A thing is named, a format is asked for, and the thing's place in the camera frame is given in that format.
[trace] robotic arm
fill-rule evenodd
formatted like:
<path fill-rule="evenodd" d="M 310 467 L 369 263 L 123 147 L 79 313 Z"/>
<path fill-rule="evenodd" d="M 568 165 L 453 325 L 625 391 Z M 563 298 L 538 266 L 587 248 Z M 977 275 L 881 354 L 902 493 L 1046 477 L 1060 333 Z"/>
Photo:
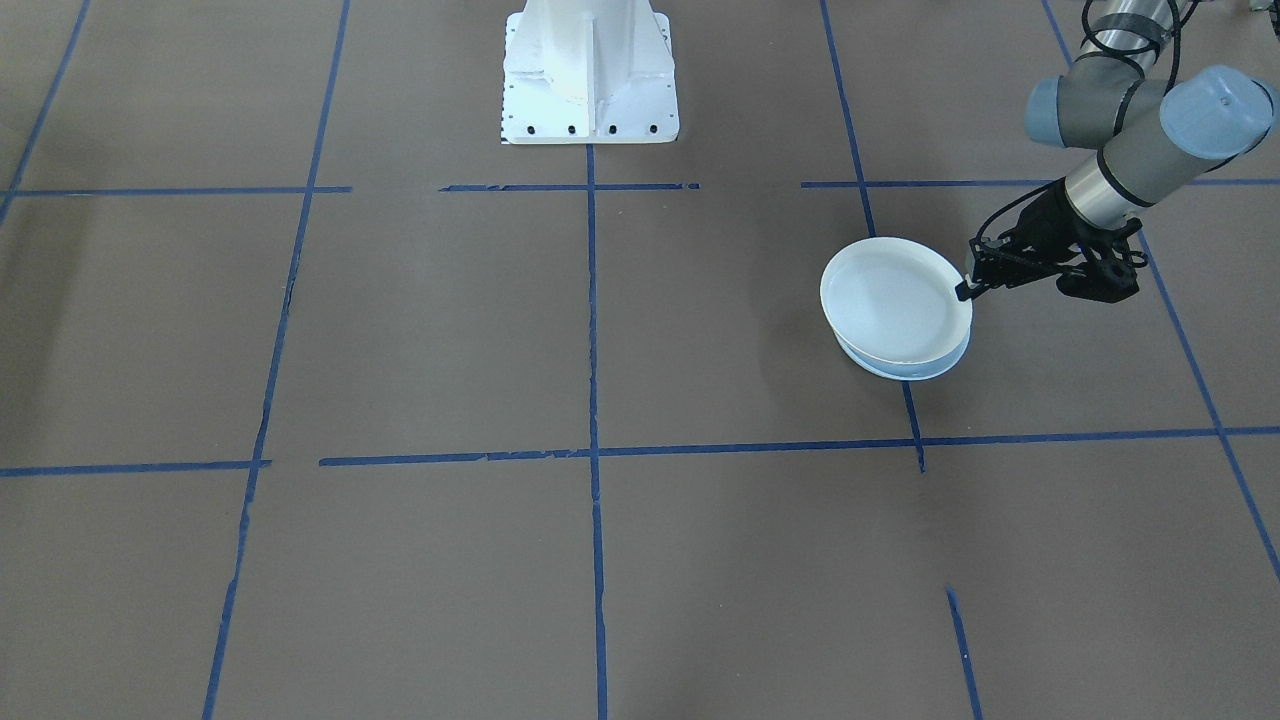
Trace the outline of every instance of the robotic arm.
<path fill-rule="evenodd" d="M 1175 6 L 1174 0 L 1121 0 L 1116 13 L 1100 20 L 1101 32 L 1085 23 L 1091 38 L 1073 74 L 1037 87 L 1028 109 L 1033 138 L 1100 149 L 1066 177 L 1019 197 L 983 224 L 969 241 L 968 275 L 955 288 L 961 301 L 1053 275 L 1059 290 L 1073 297 L 1130 297 L 1138 292 L 1137 270 L 1147 263 L 1129 245 L 1142 228 L 1138 213 L 1248 152 L 1275 127 L 1280 95 L 1239 70 L 1216 65 L 1162 95 L 1146 81 L 1164 46 L 1158 37 L 1180 28 Z M 1164 35 L 1148 37 L 1157 26 Z M 1111 42 L 1116 45 L 1098 49 Z M 1152 90 L 1153 106 L 1139 110 L 1151 105 Z M 1036 117 L 1050 117 L 1046 97 L 1053 100 L 1052 123 L 1036 123 Z M 1012 228 L 986 237 L 1000 215 L 1032 197 Z M 1066 264 L 1076 256 L 1083 260 Z"/>

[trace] blue joint cap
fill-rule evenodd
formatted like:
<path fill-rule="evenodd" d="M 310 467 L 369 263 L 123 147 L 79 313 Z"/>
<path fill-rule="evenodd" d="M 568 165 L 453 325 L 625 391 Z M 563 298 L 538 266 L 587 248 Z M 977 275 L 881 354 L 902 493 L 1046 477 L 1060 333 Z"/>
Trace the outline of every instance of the blue joint cap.
<path fill-rule="evenodd" d="M 1252 149 L 1276 123 L 1274 95 L 1226 65 L 1179 85 L 1160 104 L 1160 124 L 1183 152 L 1226 160 Z"/>
<path fill-rule="evenodd" d="M 1062 127 L 1057 122 L 1057 86 L 1061 79 L 1052 77 L 1039 81 L 1027 100 L 1027 115 L 1023 118 L 1027 137 L 1041 145 L 1066 147 Z"/>

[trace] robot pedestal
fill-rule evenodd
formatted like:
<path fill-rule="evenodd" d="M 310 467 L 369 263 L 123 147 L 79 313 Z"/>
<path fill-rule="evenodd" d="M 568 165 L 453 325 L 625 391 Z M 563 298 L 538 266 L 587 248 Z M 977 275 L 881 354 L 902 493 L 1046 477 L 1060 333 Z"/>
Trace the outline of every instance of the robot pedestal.
<path fill-rule="evenodd" d="M 502 140 L 671 142 L 671 22 L 649 0 L 529 0 L 507 19 Z"/>

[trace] white bowl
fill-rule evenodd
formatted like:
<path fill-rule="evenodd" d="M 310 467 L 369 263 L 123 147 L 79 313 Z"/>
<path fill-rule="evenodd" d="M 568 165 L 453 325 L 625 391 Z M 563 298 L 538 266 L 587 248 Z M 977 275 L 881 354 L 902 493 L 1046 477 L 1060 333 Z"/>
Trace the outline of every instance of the white bowl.
<path fill-rule="evenodd" d="M 960 273 L 910 240 L 869 237 L 822 274 L 822 311 L 855 363 L 895 380 L 946 373 L 969 347 L 973 304 L 955 296 Z"/>

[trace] blue tape line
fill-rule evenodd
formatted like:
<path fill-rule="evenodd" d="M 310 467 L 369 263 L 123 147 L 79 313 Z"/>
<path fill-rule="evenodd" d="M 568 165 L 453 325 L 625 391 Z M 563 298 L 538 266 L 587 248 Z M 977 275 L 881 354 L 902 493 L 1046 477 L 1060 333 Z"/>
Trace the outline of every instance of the blue tape line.
<path fill-rule="evenodd" d="M 920 474 L 928 471 L 924 461 L 924 442 L 920 441 L 920 419 L 915 415 L 915 398 L 911 397 L 911 383 L 902 380 L 902 401 L 906 402 L 906 418 L 911 421 L 911 441 L 915 442 L 915 459 L 920 462 Z"/>
<path fill-rule="evenodd" d="M 223 601 L 223 616 L 218 626 L 218 643 L 214 648 L 214 662 L 209 671 L 209 689 L 205 693 L 202 720 L 212 720 L 214 705 L 218 701 L 218 684 L 221 680 L 223 660 L 227 655 L 227 639 L 230 633 L 232 615 L 236 610 L 236 592 L 239 588 L 241 569 L 244 564 L 244 547 L 248 541 L 250 506 L 257 492 L 257 478 L 261 469 L 262 451 L 266 446 L 266 430 L 271 424 L 271 405 L 275 400 L 275 384 L 280 374 L 280 357 L 284 355 L 284 338 L 289 328 L 289 306 L 293 302 L 293 288 L 298 279 L 298 266 L 302 261 L 302 246 L 306 241 L 307 223 L 311 218 L 311 199 L 320 173 L 320 156 L 324 151 L 325 132 L 329 126 L 329 109 L 333 106 L 333 92 L 338 83 L 338 68 L 342 63 L 342 46 L 347 37 L 347 18 L 351 14 L 351 0 L 343 0 L 342 15 L 338 18 L 338 37 L 334 40 L 333 59 L 329 64 L 329 82 L 325 87 L 324 102 L 320 106 L 320 122 L 316 128 L 316 141 L 311 151 L 311 170 L 307 174 L 307 192 L 302 196 L 302 213 L 298 217 L 298 232 L 293 240 L 293 256 L 289 260 L 289 275 L 284 286 L 284 300 L 280 304 L 280 320 L 275 331 L 275 345 L 271 350 L 271 368 L 266 377 L 266 392 L 262 396 L 262 421 L 253 442 L 253 462 L 244 484 L 244 503 L 241 506 L 239 536 L 236 542 L 236 570 L 227 585 Z"/>
<path fill-rule="evenodd" d="M 49 92 L 45 95 L 45 104 L 40 108 L 40 114 L 36 115 L 36 124 L 31 129 L 31 135 L 27 137 L 27 146 L 22 150 L 22 159 L 18 160 L 18 169 L 13 173 L 13 179 L 9 182 L 9 195 L 5 196 L 4 202 L 0 204 L 0 225 L 4 224 L 5 219 L 9 217 L 9 208 L 13 206 L 14 192 L 22 186 L 22 178 L 27 174 L 27 165 L 31 163 L 31 156 L 36 151 L 36 141 L 40 140 L 41 131 L 45 129 L 45 122 L 49 119 L 49 111 L 54 106 L 54 97 L 58 95 L 58 88 L 63 85 L 63 78 L 67 76 L 67 67 L 72 61 L 72 54 L 76 53 L 76 45 L 79 42 L 81 29 L 84 28 L 84 17 L 88 15 L 90 0 L 83 0 L 81 3 L 81 12 L 76 15 L 76 26 L 72 28 L 72 36 L 67 41 L 67 50 L 63 51 L 63 60 L 58 64 L 58 72 L 54 73 L 54 82 L 49 86 Z"/>
<path fill-rule="evenodd" d="M 1057 15 L 1053 14 L 1053 8 L 1050 6 L 1048 0 L 1041 0 L 1041 5 L 1044 6 L 1044 14 L 1048 15 L 1048 24 L 1053 27 L 1053 37 L 1057 38 L 1057 46 L 1062 50 L 1062 59 L 1066 60 L 1066 65 L 1071 65 L 1071 51 L 1066 46 L 1066 40 L 1062 37 L 1062 28 L 1057 26 Z"/>
<path fill-rule="evenodd" d="M 586 265 L 590 282 L 588 284 L 588 307 L 590 319 L 588 328 L 589 356 L 591 365 L 591 395 L 590 395 L 590 434 L 591 434 L 591 555 L 595 577 L 595 701 L 596 716 L 607 720 L 609 716 L 609 674 L 608 653 L 605 650 L 604 628 L 604 520 L 600 514 L 600 424 L 596 411 L 599 410 L 599 336 L 596 333 L 598 315 L 596 300 L 599 299 L 596 283 L 596 256 L 595 256 L 595 146 L 586 146 Z"/>
<path fill-rule="evenodd" d="M 686 190 L 687 186 L 678 182 L 652 182 L 652 183 L 604 183 L 595 186 L 598 192 L 616 192 L 616 191 L 654 191 L 654 190 Z M 687 190 L 698 190 L 695 187 L 687 187 Z"/>
<path fill-rule="evenodd" d="M 270 465 L 262 460 L 261 465 Z M 134 475 L 142 473 L 198 473 L 207 470 L 247 470 L 252 460 L 215 462 L 143 462 L 137 465 L 61 465 L 51 468 L 0 468 L 0 478 L 49 478 L 67 475 Z"/>
<path fill-rule="evenodd" d="M 938 181 L 806 181 L 801 182 L 803 190 L 831 190 L 847 187 L 1039 187 L 1048 181 L 1033 179 L 938 179 Z"/>
<path fill-rule="evenodd" d="M 1025 436 L 972 436 L 924 438 L 927 446 L 973 446 L 973 445 L 1034 445 L 1047 442 L 1108 442 L 1125 439 L 1176 439 L 1196 437 L 1216 437 L 1212 428 L 1183 428 L 1170 430 L 1116 430 L 1106 433 L 1041 433 Z"/>
<path fill-rule="evenodd" d="M 367 465 L 434 465 L 447 462 L 506 462 L 513 460 L 568 460 L 589 457 L 590 450 L 517 450 L 511 452 L 442 452 L 436 455 L 370 455 L 357 457 L 324 457 L 321 468 L 358 468 Z"/>
<path fill-rule="evenodd" d="M 1266 425 L 1261 428 L 1226 428 L 1229 436 L 1280 436 L 1280 425 Z"/>
<path fill-rule="evenodd" d="M 969 707 L 973 720 L 982 720 L 982 701 L 978 698 L 978 680 L 973 674 L 973 659 L 969 656 L 969 638 L 964 632 L 964 618 L 960 616 L 960 598 L 956 591 L 947 585 L 947 605 L 951 606 L 951 625 L 956 632 L 956 646 L 960 648 L 960 665 L 964 666 L 964 684 L 969 689 Z"/>
<path fill-rule="evenodd" d="M 914 447 L 910 438 L 818 441 L 818 442 L 759 442 L 735 445 L 663 445 L 648 447 L 604 447 L 602 457 L 637 457 L 646 455 L 722 455 L 735 452 L 809 452 L 819 450 L 873 450 L 883 447 Z"/>
<path fill-rule="evenodd" d="M 585 184 L 449 184 L 440 192 L 581 192 Z"/>
<path fill-rule="evenodd" d="M 858 133 L 854 131 L 854 115 L 849 110 L 849 95 L 845 92 L 845 74 L 840 69 L 840 54 L 836 53 L 836 33 L 831 28 L 831 12 L 827 0 L 822 5 L 822 23 L 827 29 L 827 49 L 831 51 L 831 69 L 836 73 L 836 90 L 840 92 L 840 109 L 845 113 L 845 132 L 849 135 L 849 152 L 854 159 L 854 174 L 858 176 L 858 191 L 863 199 L 863 214 L 867 217 L 867 232 L 876 236 L 876 218 L 872 215 L 872 199 L 867 192 L 867 174 L 863 173 L 863 155 L 858 150 Z"/>
<path fill-rule="evenodd" d="M 1267 560 L 1271 561 L 1271 570 L 1276 575 L 1276 580 L 1280 580 L 1280 557 L 1276 556 L 1275 544 L 1271 542 L 1271 533 L 1267 532 L 1266 523 L 1262 521 L 1262 514 L 1258 511 L 1258 503 L 1253 500 L 1253 491 L 1249 489 L 1249 483 L 1244 478 L 1244 471 L 1240 470 L 1240 464 L 1235 459 L 1235 450 L 1231 447 L 1231 441 L 1228 437 L 1226 429 L 1222 427 L 1222 419 L 1217 413 L 1217 406 L 1213 404 L 1213 396 L 1210 395 L 1208 383 L 1204 382 L 1204 374 L 1201 373 L 1199 363 L 1196 360 L 1196 354 L 1192 352 L 1190 340 L 1187 337 L 1187 331 L 1183 328 L 1183 322 L 1178 316 L 1178 310 L 1174 307 L 1174 300 L 1169 295 L 1169 288 L 1165 286 L 1165 278 L 1160 273 L 1160 265 L 1156 264 L 1156 256 L 1151 252 L 1151 245 L 1147 243 L 1147 233 L 1144 231 L 1138 231 L 1138 241 L 1142 243 L 1143 252 L 1147 254 L 1147 261 L 1151 266 L 1151 277 L 1156 281 L 1156 287 L 1160 288 L 1160 297 L 1165 301 L 1165 309 L 1169 311 L 1169 319 L 1174 323 L 1174 331 L 1178 333 L 1178 342 L 1183 346 L 1183 354 L 1187 355 L 1187 364 L 1192 368 L 1192 375 L 1196 377 L 1196 384 L 1199 387 L 1201 397 L 1204 400 L 1204 407 L 1208 409 L 1210 419 L 1213 421 L 1213 429 L 1217 434 L 1219 442 L 1222 445 L 1222 452 L 1226 454 L 1226 460 L 1231 465 L 1231 473 L 1235 474 L 1235 484 L 1240 488 L 1240 495 L 1244 496 L 1244 505 L 1249 509 L 1249 516 L 1253 518 L 1253 527 L 1258 532 L 1258 537 L 1262 539 L 1262 547 L 1266 550 Z"/>
<path fill-rule="evenodd" d="M 1280 427 L 1229 428 L 1228 434 L 1275 436 Z M 641 457 L 663 455 L 728 455 L 744 452 L 813 452 L 833 450 L 879 450 L 892 447 L 954 447 L 988 445 L 1036 445 L 1069 442 L 1119 442 L 1132 439 L 1180 439 L 1217 437 L 1213 428 L 1174 428 L 1165 430 L 1114 430 L 1101 433 L 1037 433 L 1021 436 L 959 436 L 959 437 L 920 437 L 815 441 L 815 442 L 762 442 L 762 443 L 723 443 L 723 445 L 655 445 L 632 447 L 600 447 L 600 457 Z M 429 465 L 447 462 L 515 461 L 515 460 L 573 460 L 590 457 L 590 448 L 577 450 L 517 450 L 506 452 L 442 452 L 421 455 L 372 455 L 351 457 L 325 457 L 321 468 L 367 466 L 367 465 Z"/>
<path fill-rule="evenodd" d="M 604 184 L 449 184 L 440 192 L 617 192 L 617 191 L 658 191 L 658 190 L 699 190 L 699 183 L 653 182 L 653 183 L 604 183 Z"/>
<path fill-rule="evenodd" d="M 867 187 L 1039 187 L 1037 179 L 868 181 Z"/>
<path fill-rule="evenodd" d="M 316 195 L 351 193 L 351 186 L 324 186 Z M 200 195 L 305 195 L 306 187 L 115 187 L 83 190 L 18 190 L 15 197 L 169 197 Z"/>

